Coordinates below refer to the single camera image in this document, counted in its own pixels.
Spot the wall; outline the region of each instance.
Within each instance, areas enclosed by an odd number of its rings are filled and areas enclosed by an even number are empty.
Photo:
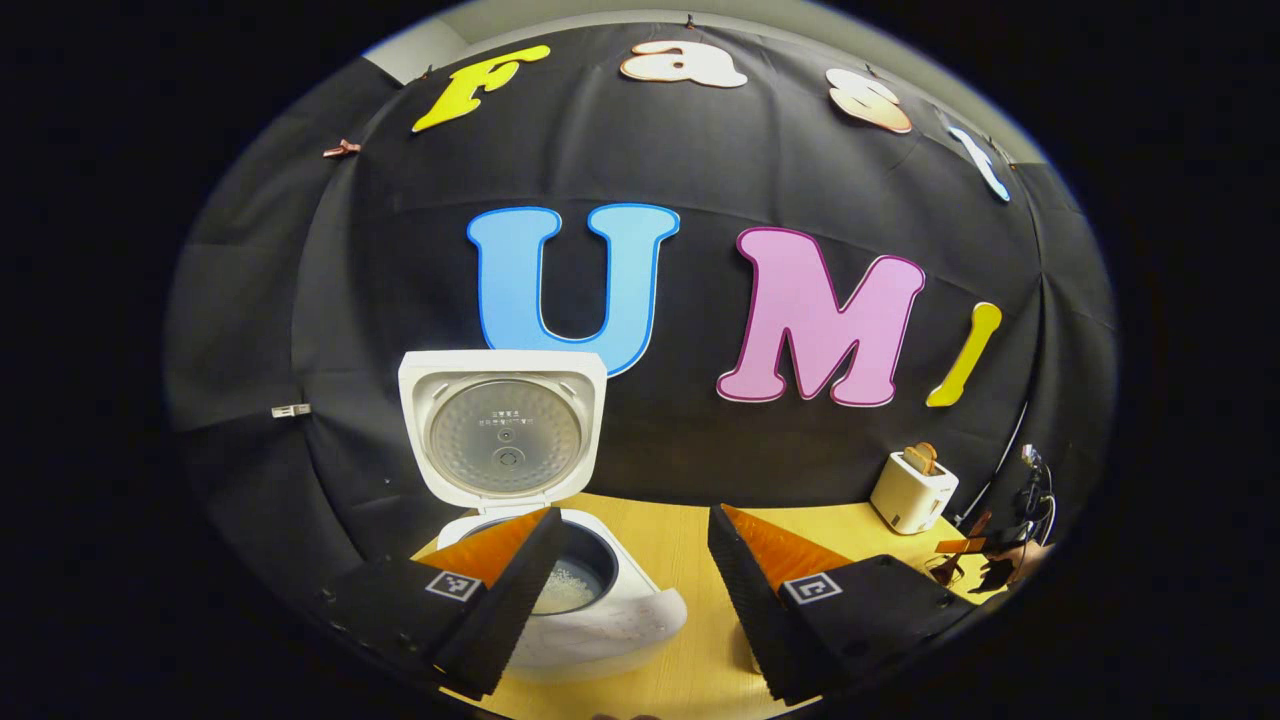
[[[429,64],[440,67],[525,37],[591,24],[684,23],[692,13],[695,24],[795,42],[835,54],[854,69],[870,65],[887,81],[931,97],[943,111],[980,128],[1009,161],[1047,161],[1036,142],[977,91],[901,41],[849,15],[801,1],[701,0],[666,10],[652,9],[653,4],[652,0],[557,0],[545,4],[477,0],[429,18],[379,44],[365,56],[401,82],[408,82],[422,74]],[[602,5],[617,9],[590,12]]]

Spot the cable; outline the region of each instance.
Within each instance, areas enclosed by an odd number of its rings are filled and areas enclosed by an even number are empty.
[[[1044,544],[1044,542],[1048,541],[1048,534],[1053,532],[1053,518],[1057,516],[1057,501],[1053,500],[1052,495],[1048,496],[1047,500],[1048,500],[1048,525],[1044,527],[1044,534],[1041,536],[1039,541],[1041,544]]]

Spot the letter m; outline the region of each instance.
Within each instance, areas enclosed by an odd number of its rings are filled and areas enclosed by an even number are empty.
[[[924,270],[892,255],[877,258],[852,296],[838,305],[822,251],[812,237],[782,228],[751,228],[737,250],[755,266],[751,310],[737,368],[716,391],[727,400],[782,397],[782,345],[791,346],[800,397],[812,400],[850,352],[849,373],[831,388],[840,405],[874,407],[893,400],[893,369]]]

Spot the electronic device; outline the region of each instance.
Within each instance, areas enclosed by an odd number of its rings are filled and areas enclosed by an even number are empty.
[[[872,507],[893,532],[909,536],[923,533],[938,521],[960,482],[936,457],[925,459],[929,462],[924,466],[933,473],[925,475],[905,454],[906,451],[893,452],[888,456],[876,488],[872,489],[870,501]]]
[[[436,546],[567,498],[591,478],[607,372],[594,352],[408,352],[399,368],[410,443],[428,488],[477,514],[447,524]],[[562,509],[568,543],[507,671],[531,682],[625,673],[653,660],[685,624],[595,516]]]

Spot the table surface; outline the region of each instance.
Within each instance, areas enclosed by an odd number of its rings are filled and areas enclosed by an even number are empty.
[[[595,515],[659,588],[680,591],[689,607],[689,620],[650,664],[622,675],[554,685],[525,683],[507,675],[497,691],[480,702],[454,697],[516,720],[589,720],[595,714],[621,720],[643,714],[662,720],[756,720],[805,705],[788,708],[774,701],[764,676],[751,670],[746,637],[707,550],[707,507],[589,493],[554,505]],[[850,560],[887,553],[922,573],[925,573],[925,562],[938,557],[933,551],[938,541],[963,537],[941,519],[927,532],[899,536],[868,502],[742,510]],[[433,550],[434,539],[413,557]],[[964,556],[960,566],[965,575],[951,585],[954,592],[974,603],[998,594],[969,594],[982,582],[979,568],[983,562],[982,555]]]

